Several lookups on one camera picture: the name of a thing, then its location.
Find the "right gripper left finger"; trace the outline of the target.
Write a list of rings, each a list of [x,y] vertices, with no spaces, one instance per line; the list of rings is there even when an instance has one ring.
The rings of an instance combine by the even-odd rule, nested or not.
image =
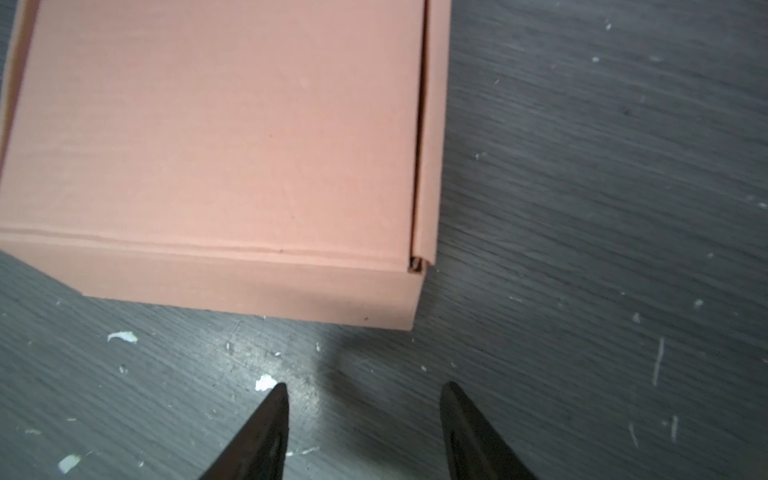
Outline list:
[[[288,439],[288,390],[278,383],[199,479],[281,480]]]

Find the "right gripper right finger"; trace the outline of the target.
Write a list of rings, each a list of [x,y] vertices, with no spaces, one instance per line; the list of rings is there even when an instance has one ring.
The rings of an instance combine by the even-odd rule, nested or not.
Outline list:
[[[537,479],[456,382],[442,386],[439,409],[452,480]]]

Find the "peach paper box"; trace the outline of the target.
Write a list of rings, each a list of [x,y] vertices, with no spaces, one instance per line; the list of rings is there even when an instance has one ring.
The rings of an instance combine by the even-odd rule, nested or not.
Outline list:
[[[448,1],[21,1],[1,248],[80,293],[410,330]]]

